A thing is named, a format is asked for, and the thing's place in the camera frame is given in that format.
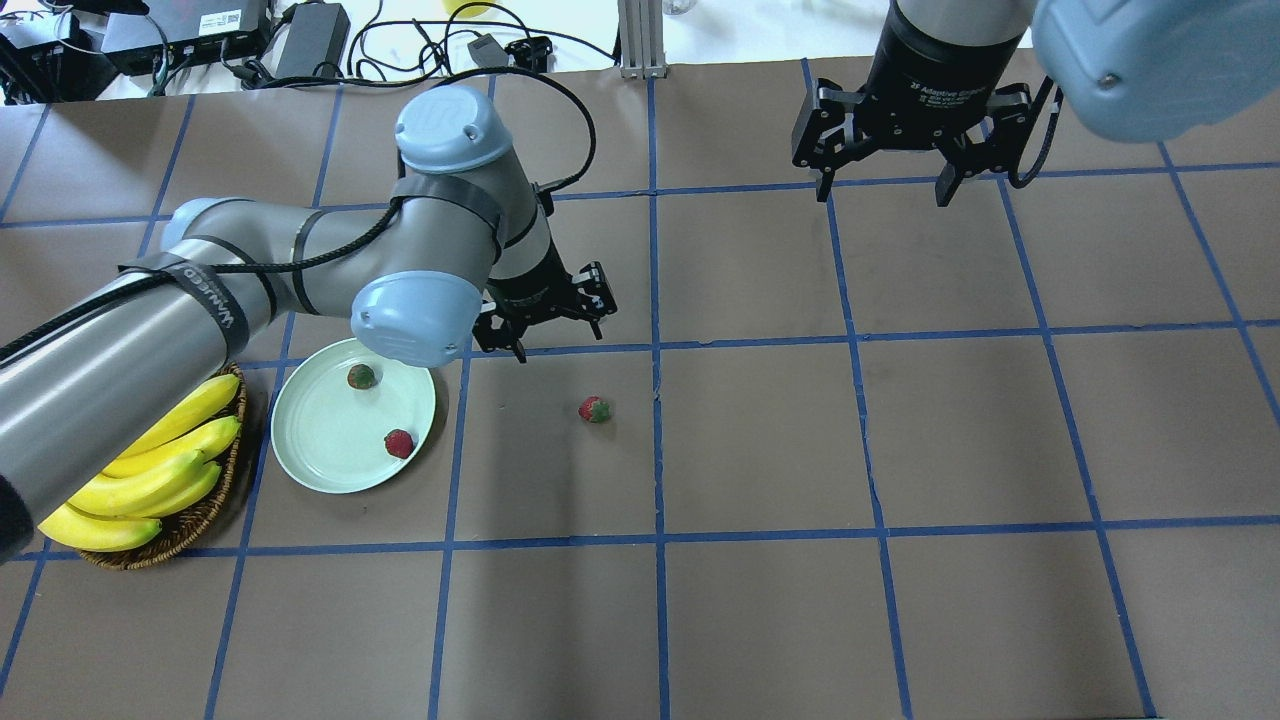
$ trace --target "white label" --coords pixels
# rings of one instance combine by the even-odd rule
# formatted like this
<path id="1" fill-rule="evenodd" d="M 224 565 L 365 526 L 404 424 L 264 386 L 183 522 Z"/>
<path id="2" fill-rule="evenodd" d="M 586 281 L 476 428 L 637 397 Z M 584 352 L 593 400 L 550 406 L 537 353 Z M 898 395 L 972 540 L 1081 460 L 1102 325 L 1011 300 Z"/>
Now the white label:
<path id="1" fill-rule="evenodd" d="M 200 15 L 200 37 L 239 29 L 241 10 Z"/>

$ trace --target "plate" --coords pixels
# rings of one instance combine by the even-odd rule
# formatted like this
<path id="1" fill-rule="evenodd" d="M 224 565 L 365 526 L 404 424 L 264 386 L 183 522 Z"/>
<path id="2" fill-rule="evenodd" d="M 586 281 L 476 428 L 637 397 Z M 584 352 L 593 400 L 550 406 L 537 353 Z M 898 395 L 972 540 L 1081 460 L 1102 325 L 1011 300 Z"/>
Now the plate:
<path id="1" fill-rule="evenodd" d="M 378 384 L 356 389 L 347 372 L 364 363 Z M 420 450 L 435 418 L 435 380 L 413 368 L 344 340 L 307 357 L 289 375 L 271 413 L 271 450 L 291 478 L 314 491 L 369 489 L 398 473 Z M 387 433 L 407 430 L 413 451 L 387 452 Z"/>

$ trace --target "banana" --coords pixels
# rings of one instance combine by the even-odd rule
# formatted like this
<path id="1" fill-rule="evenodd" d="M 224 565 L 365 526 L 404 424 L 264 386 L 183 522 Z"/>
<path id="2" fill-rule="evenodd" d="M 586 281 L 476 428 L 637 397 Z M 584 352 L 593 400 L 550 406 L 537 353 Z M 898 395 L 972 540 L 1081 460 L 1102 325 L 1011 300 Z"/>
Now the banana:
<path id="1" fill-rule="evenodd" d="M 118 552 L 151 542 L 151 538 L 160 534 L 160 520 L 95 518 L 64 503 L 45 518 L 40 532 L 69 547 Z"/>
<path id="2" fill-rule="evenodd" d="M 133 441 L 133 445 L 125 447 L 119 456 L 128 457 L 146 452 L 184 434 L 225 407 L 236 397 L 238 388 L 239 378 L 229 373 L 200 383 L 200 387 L 191 391 L 191 395 L 182 398 L 182 402 L 142 433 L 142 437 Z"/>
<path id="3" fill-rule="evenodd" d="M 204 462 L 202 452 L 188 450 L 128 478 L 95 475 L 67 502 L 91 515 L 133 515 L 142 507 L 159 505 L 182 492 L 200 477 Z"/>
<path id="4" fill-rule="evenodd" d="M 128 478 L 129 475 L 145 473 L 148 468 L 155 468 L 174 455 L 188 450 L 198 450 L 205 457 L 218 457 L 224 450 L 230 447 L 238 432 L 239 420 L 234 415 L 218 418 L 160 447 L 129 455 L 128 457 L 116 457 L 102 470 L 102 474 L 113 478 Z"/>
<path id="5" fill-rule="evenodd" d="M 205 462 L 200 469 L 200 475 L 196 477 L 195 482 L 183 488 L 182 492 L 170 497 L 166 502 L 143 507 L 134 512 L 134 515 L 140 518 L 168 518 L 179 510 L 186 510 L 209 495 L 209 491 L 214 489 L 214 486 L 218 484 L 218 478 L 221 474 L 221 465 L 218 462 Z"/>

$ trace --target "basket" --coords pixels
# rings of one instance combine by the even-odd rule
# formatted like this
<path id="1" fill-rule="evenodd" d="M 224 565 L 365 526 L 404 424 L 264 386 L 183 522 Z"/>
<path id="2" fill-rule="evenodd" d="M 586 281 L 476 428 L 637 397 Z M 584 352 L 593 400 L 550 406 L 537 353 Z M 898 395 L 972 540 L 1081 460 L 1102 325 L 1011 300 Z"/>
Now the basket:
<path id="1" fill-rule="evenodd" d="M 214 525 L 214 521 L 230 503 L 232 498 L 241 495 L 236 492 L 238 487 L 252 479 L 252 475 L 242 470 L 244 470 L 246 464 L 253 462 L 257 454 L 252 452 L 252 447 L 244 447 L 244 414 L 248 407 L 248 388 L 244 384 L 244 373 L 232 363 L 216 373 L 215 377 L 225 374 L 233 374 L 239 378 L 239 388 L 236 391 L 236 397 L 225 407 L 214 414 L 212 418 L 236 415 L 241 421 L 241 430 L 236 436 L 236 439 L 232 441 L 230 447 L 215 459 L 223 465 L 223 474 L 218 478 L 218 484 L 195 505 L 168 518 L 161 518 L 160 534 L 148 543 L 120 552 L 77 550 L 76 552 L 81 557 L 99 568 L 109 570 L 141 570 L 160 565 L 191 547 L 200 536 L 205 534 Z"/>

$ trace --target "metal post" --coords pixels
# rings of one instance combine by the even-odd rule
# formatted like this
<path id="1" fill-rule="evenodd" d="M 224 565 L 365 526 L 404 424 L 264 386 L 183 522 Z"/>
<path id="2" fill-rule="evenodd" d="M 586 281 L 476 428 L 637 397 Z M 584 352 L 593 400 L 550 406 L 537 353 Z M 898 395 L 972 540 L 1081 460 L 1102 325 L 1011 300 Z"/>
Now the metal post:
<path id="1" fill-rule="evenodd" d="M 622 77 L 667 77 L 662 49 L 662 0 L 618 0 Z"/>

